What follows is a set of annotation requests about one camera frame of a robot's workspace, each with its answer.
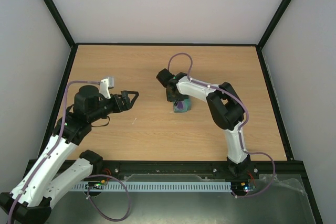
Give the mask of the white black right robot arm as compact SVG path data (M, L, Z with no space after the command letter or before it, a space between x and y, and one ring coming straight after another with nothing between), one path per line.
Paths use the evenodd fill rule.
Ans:
M166 88L168 101L182 102L187 97L193 97L207 103L214 123L224 131L228 170L232 176L242 177L250 163L243 135L244 116L247 113L231 84L209 84L183 72L173 75L166 68L156 78Z

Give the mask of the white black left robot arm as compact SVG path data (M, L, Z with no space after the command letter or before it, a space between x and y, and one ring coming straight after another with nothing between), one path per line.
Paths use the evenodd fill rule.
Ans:
M83 82L72 105L63 110L48 144L26 176L9 193L1 193L1 208L8 223L45 223L52 209L81 180L101 176L103 158L90 150L64 172L58 174L68 156L92 130L92 124L108 119L112 113L131 109L139 96L137 91L109 93L110 85Z

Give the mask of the pink transparent sunglasses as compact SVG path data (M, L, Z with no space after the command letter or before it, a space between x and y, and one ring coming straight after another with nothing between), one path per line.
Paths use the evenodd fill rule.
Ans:
M184 102L177 100L174 102L174 111L182 111L184 110Z

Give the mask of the grey glasses case green lining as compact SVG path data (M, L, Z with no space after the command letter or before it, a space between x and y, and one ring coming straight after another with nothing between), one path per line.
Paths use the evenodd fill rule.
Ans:
M183 101L174 101L173 102L173 112L174 113L185 113L192 108L191 99L187 98Z

